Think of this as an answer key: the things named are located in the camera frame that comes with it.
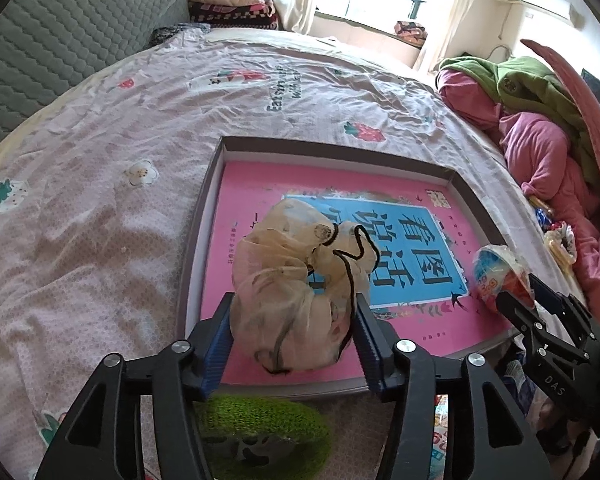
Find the pink book cover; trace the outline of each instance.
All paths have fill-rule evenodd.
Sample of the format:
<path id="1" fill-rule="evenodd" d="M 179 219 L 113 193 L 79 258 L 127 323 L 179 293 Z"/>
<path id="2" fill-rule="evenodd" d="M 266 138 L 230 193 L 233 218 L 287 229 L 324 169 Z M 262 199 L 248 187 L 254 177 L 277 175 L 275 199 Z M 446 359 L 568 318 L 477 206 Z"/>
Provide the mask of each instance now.
<path id="1" fill-rule="evenodd" d="M 443 186 L 366 173 L 259 162 L 224 167 L 206 263 L 200 319 L 233 291 L 235 247 L 285 196 L 303 200 L 332 221 L 363 224 L 381 253 L 370 275 L 371 307 L 401 338 L 445 356 L 510 328 L 476 299 L 472 259 L 480 243 Z M 320 293 L 320 276 L 308 281 Z M 327 368 L 270 375 L 234 348 L 224 384 L 308 384 L 363 377 L 353 344 Z"/>

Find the green blanket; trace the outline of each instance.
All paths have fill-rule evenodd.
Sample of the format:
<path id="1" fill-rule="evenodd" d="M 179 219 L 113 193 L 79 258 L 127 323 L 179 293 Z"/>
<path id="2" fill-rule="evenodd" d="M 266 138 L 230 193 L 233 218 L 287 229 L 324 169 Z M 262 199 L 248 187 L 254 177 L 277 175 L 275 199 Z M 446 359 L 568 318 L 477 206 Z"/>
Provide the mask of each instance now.
<path id="1" fill-rule="evenodd" d="M 494 102 L 516 112 L 536 112 L 558 124 L 571 139 L 571 155 L 584 179 L 600 189 L 587 125 L 555 73 L 533 57 L 517 57 L 496 64 L 478 57 L 445 59 L 440 68 L 458 70 L 475 79 Z"/>

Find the green fuzzy object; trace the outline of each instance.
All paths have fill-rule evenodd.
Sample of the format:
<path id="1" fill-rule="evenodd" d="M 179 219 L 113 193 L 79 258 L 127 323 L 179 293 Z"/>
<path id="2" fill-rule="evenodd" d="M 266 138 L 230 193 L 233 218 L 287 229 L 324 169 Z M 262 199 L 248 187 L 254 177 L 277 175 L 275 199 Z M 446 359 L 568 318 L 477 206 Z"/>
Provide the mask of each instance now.
<path id="1" fill-rule="evenodd" d="M 263 468 L 208 454 L 218 480 L 310 480 L 331 452 L 331 435 L 320 413 L 296 402 L 257 397 L 214 396 L 196 406 L 203 438 L 276 435 L 296 442 L 291 454 Z"/>

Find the mattress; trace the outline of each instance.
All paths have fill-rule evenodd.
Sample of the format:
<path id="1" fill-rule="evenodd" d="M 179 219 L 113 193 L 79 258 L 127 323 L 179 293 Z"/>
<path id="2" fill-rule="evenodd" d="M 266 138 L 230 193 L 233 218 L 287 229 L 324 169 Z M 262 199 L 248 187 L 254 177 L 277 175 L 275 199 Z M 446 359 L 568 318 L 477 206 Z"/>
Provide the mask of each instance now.
<path id="1" fill-rule="evenodd" d="M 16 480 L 35 471 L 105 354 L 139 358 L 172 341 L 184 243 L 221 136 L 309 139 L 452 167 L 533 272 L 579 295 L 544 249 L 502 155 L 414 76 L 398 62 L 291 33 L 190 30 L 91 75 L 6 137 L 0 459 Z M 384 140 L 346 134 L 347 121 Z M 390 406 L 359 397 L 321 409 L 336 433 L 321 478 L 374 478 Z M 145 417 L 144 458 L 157 477 L 150 425 Z"/>
<path id="2" fill-rule="evenodd" d="M 0 15 L 0 141 L 83 79 L 189 21 L 187 0 L 11 0 Z"/>

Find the pink fabric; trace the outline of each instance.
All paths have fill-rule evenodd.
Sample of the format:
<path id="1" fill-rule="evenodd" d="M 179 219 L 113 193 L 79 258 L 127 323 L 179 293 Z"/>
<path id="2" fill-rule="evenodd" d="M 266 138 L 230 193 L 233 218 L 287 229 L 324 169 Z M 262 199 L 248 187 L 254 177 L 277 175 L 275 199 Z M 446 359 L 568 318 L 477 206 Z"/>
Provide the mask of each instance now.
<path id="1" fill-rule="evenodd" d="M 494 103 L 477 81 L 463 72 L 447 68 L 440 71 L 436 84 L 445 105 L 484 131 L 495 144 L 500 142 L 498 121 L 502 105 Z"/>
<path id="2" fill-rule="evenodd" d="M 533 41 L 523 43 L 547 60 L 571 93 L 589 128 L 600 167 L 600 104 L 559 54 Z M 464 73 L 441 71 L 438 92 L 447 106 L 499 144 L 509 172 L 525 196 L 535 195 L 547 201 L 556 218 L 573 227 L 578 250 L 573 270 L 592 314 L 600 322 L 600 231 L 590 221 L 600 206 L 600 197 L 587 187 L 582 170 L 568 155 L 569 137 L 541 114 L 507 115 Z"/>

